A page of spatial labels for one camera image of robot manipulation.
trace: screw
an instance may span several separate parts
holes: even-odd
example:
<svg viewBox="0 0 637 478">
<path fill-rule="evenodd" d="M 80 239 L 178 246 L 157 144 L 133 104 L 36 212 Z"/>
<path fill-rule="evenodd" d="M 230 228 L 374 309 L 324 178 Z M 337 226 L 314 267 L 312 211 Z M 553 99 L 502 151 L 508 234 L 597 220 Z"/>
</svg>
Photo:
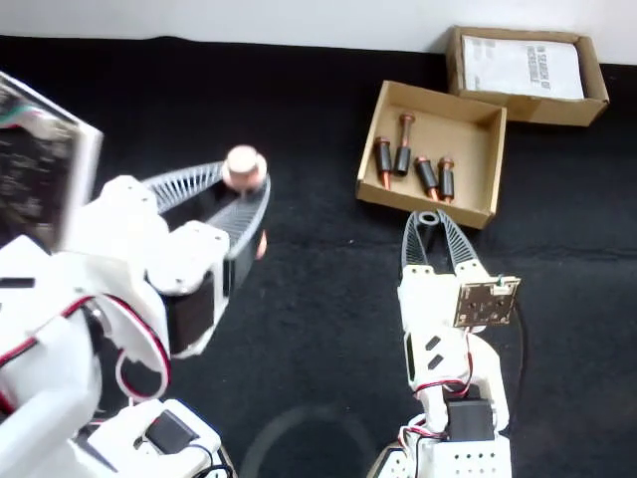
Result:
<svg viewBox="0 0 637 478">
<path fill-rule="evenodd" d="M 451 201 L 454 198 L 454 175 L 452 169 L 455 165 L 456 164 L 451 156 L 443 156 L 438 161 L 440 195 L 448 204 L 451 204 Z"/>
<path fill-rule="evenodd" d="M 376 169 L 378 177 L 385 189 L 389 190 L 389 171 L 391 171 L 391 153 L 389 152 L 389 139 L 379 136 L 374 140 L 374 154 L 376 157 Z"/>
<path fill-rule="evenodd" d="M 416 117 L 413 113 L 403 113 L 400 116 L 400 125 L 402 126 L 400 145 L 402 147 L 409 146 L 409 133 L 411 132 L 411 125 L 415 122 Z"/>
<path fill-rule="evenodd" d="M 438 181 L 434 169 L 431 167 L 431 161 L 426 156 L 418 156 L 414 161 L 414 167 L 427 195 L 434 201 L 439 200 Z"/>
</svg>

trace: copper bolt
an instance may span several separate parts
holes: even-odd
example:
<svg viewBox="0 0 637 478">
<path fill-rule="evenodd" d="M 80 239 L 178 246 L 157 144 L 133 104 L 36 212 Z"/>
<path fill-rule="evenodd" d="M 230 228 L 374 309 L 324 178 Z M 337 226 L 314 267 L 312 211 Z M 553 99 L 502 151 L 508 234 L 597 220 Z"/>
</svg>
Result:
<svg viewBox="0 0 637 478">
<path fill-rule="evenodd" d="M 440 171 L 440 193 L 443 201 L 451 204 L 454 199 L 454 175 L 452 169 L 456 163 L 451 156 L 443 156 L 438 161 L 438 170 Z"/>
<path fill-rule="evenodd" d="M 263 231 L 261 234 L 261 240 L 259 241 L 259 246 L 257 247 L 257 260 L 261 259 L 266 254 L 266 249 L 268 249 L 268 237 L 266 236 L 266 231 Z"/>
<path fill-rule="evenodd" d="M 237 192 L 259 187 L 267 173 L 266 160 L 251 146 L 241 145 L 230 150 L 222 165 L 222 177 Z"/>
<path fill-rule="evenodd" d="M 389 152 L 389 139 L 379 136 L 374 141 L 374 155 L 376 157 L 376 169 L 382 186 L 390 188 L 389 173 L 391 171 L 391 153 Z"/>
<path fill-rule="evenodd" d="M 416 162 L 417 162 L 417 163 L 421 163 L 421 162 L 429 162 L 429 164 L 431 165 L 431 161 L 429 161 L 429 159 L 427 159 L 427 157 L 426 157 L 426 156 L 418 156 L 418 157 L 416 157 Z M 424 183 L 425 183 L 425 178 L 423 177 L 421 180 L 423 181 L 423 185 L 424 185 Z M 425 187 L 427 188 L 427 195 L 428 195 L 429 197 L 431 197 L 434 201 L 439 201 L 439 200 L 440 200 L 440 198 L 438 197 L 438 189 L 436 189 L 436 187 L 435 187 L 435 186 L 433 186 L 433 187 L 427 187 L 427 186 L 425 186 Z"/>
<path fill-rule="evenodd" d="M 409 146 L 409 133 L 411 132 L 411 125 L 416 122 L 416 117 L 413 113 L 403 113 L 400 116 L 400 125 L 402 126 L 402 134 L 400 135 L 400 145 L 402 147 Z"/>
</svg>

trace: black cloth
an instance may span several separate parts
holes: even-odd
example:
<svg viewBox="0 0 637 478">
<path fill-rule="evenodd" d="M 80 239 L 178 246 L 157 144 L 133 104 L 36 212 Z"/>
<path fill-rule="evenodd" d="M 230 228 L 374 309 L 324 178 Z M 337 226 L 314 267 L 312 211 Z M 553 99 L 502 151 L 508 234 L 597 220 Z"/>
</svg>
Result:
<svg viewBox="0 0 637 478">
<path fill-rule="evenodd" d="M 237 143 L 264 154 L 268 254 L 169 395 L 220 431 L 244 478 L 363 477 L 419 405 L 395 292 L 407 214 L 356 201 L 355 175 L 382 80 L 444 91 L 444 58 L 176 39 L 4 38 L 0 52 L 105 133 L 97 187 Z M 488 270 L 524 279 L 521 478 L 634 474 L 637 69 L 602 70 L 612 103 L 591 127 L 508 125 L 498 215 L 470 233 Z M 512 394 L 516 329 L 489 337 Z"/>
</svg>

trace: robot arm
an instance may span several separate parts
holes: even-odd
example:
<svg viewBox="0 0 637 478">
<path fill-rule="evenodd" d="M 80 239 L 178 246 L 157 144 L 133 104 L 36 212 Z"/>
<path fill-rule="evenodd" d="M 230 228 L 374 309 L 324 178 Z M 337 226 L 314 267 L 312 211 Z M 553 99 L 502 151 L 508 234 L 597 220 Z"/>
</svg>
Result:
<svg viewBox="0 0 637 478">
<path fill-rule="evenodd" d="M 451 274 L 436 274 L 427 257 L 440 223 Z M 509 322 L 519 283 L 490 276 L 443 211 L 410 216 L 398 298 L 408 382 L 425 413 L 401 428 L 399 441 L 415 478 L 484 470 L 488 460 L 483 468 L 467 461 L 479 456 L 498 462 L 491 476 L 511 476 L 509 440 L 500 435 L 509 423 L 500 358 L 477 333 Z"/>
<path fill-rule="evenodd" d="M 0 426 L 2 478 L 40 476 L 29 474 L 44 472 L 30 458 L 55 461 L 68 451 L 66 440 L 89 422 L 102 385 L 95 339 L 104 336 L 119 349 L 115 373 L 128 396 L 163 395 L 170 359 L 204 351 L 230 297 L 265 252 L 269 195 L 265 160 L 241 146 L 223 163 L 145 182 L 129 176 L 110 181 L 74 214 L 55 254 L 24 236 L 0 251 L 2 278 L 25 286 L 3 288 L 0 279 L 0 322 L 8 328 L 0 340 L 0 397 L 10 413 Z M 19 245 L 34 257 L 31 270 L 24 265 L 29 254 L 16 254 Z M 94 311 L 89 318 L 82 309 L 88 306 Z M 90 331 L 90 325 L 97 328 Z M 160 373 L 156 393 L 144 396 L 126 382 L 127 359 Z M 141 460 L 144 473 L 161 462 L 164 472 L 174 468 L 171 477 L 192 476 L 220 446 L 218 435 L 178 402 L 152 400 L 133 409 L 146 429 L 160 416 L 186 417 L 189 429 L 198 429 L 191 441 L 205 444 Z M 42 413 L 55 416 L 45 423 Z M 92 438 L 110 459 L 134 468 L 130 453 L 137 451 L 139 434 L 124 445 L 125 432 L 139 431 L 131 424 L 119 416 Z M 107 476 L 105 469 L 100 473 Z"/>
</svg>

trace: cardboard box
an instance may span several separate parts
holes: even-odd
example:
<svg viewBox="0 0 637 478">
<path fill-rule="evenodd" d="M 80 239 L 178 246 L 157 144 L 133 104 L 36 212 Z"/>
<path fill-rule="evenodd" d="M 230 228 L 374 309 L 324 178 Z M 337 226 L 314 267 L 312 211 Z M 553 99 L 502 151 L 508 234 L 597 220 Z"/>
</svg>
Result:
<svg viewBox="0 0 637 478">
<path fill-rule="evenodd" d="M 583 100 L 556 100 L 465 90 L 463 35 L 499 40 L 536 40 L 573 44 L 579 57 L 579 70 L 585 98 Z M 609 104 L 608 92 L 592 40 L 574 33 L 455 27 L 447 49 L 447 73 L 449 75 L 449 91 L 453 95 L 506 107 L 509 120 L 513 121 L 588 126 L 606 110 Z"/>
<path fill-rule="evenodd" d="M 453 203 L 425 195 L 413 162 L 407 176 L 391 176 L 391 190 L 383 188 L 373 155 L 374 139 L 386 136 L 391 141 L 393 160 L 400 142 L 399 117 L 404 112 L 416 116 L 411 127 L 412 157 L 425 155 L 436 169 L 443 155 L 454 158 Z M 482 229 L 497 210 L 506 123 L 507 110 L 502 107 L 384 82 L 358 170 L 356 197 L 406 211 L 440 208 L 459 224 Z"/>
</svg>

